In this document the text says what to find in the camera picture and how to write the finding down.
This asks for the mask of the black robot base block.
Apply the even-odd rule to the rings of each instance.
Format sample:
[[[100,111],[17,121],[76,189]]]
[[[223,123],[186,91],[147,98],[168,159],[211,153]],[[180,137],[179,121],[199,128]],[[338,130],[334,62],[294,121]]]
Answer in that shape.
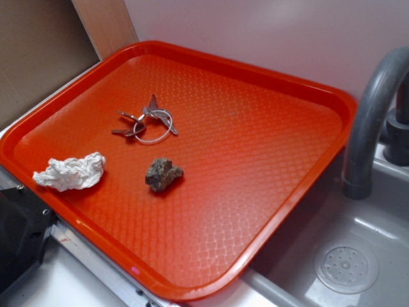
[[[1,296],[43,262],[53,210],[23,185],[1,191]]]

